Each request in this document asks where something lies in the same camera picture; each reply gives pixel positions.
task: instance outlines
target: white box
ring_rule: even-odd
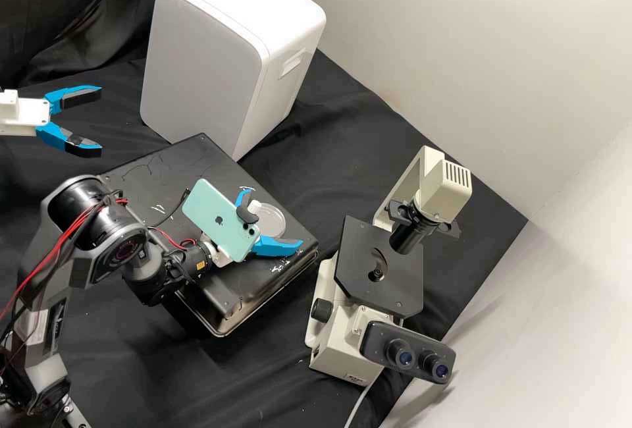
[[[156,0],[141,117],[237,160],[287,117],[324,27],[311,0]]]

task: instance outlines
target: white backdrop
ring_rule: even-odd
[[[630,116],[632,0],[314,1],[325,54],[527,217]]]
[[[523,229],[382,428],[632,426],[632,122]]]

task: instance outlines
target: black cloth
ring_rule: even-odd
[[[85,160],[35,138],[0,139],[0,301],[38,227],[40,200],[64,179],[102,173],[165,146],[141,122],[143,63],[132,61],[24,88],[25,97],[77,84],[102,99],[59,123],[101,143]],[[337,247],[344,214],[370,221],[412,157],[430,142],[375,94],[317,53],[290,116],[240,164],[320,241]],[[424,311],[409,327],[440,338],[526,222],[473,178],[461,240],[425,243]],[[305,326],[316,267],[226,338],[198,339],[160,307],[143,307],[112,276],[70,301],[61,355],[72,396],[94,427],[343,426],[360,388],[307,368]],[[384,371],[354,426],[378,426],[409,380]]]
[[[154,0],[1,0],[0,87],[145,57]]]

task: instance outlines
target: ventilation grille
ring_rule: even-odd
[[[449,161],[445,161],[446,164],[446,178],[450,181],[460,184],[469,188],[469,170],[459,165],[455,165]]]

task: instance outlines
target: mint green iphone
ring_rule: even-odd
[[[182,212],[236,262],[246,258],[261,234],[257,225],[243,222],[237,207],[206,179],[197,180]]]

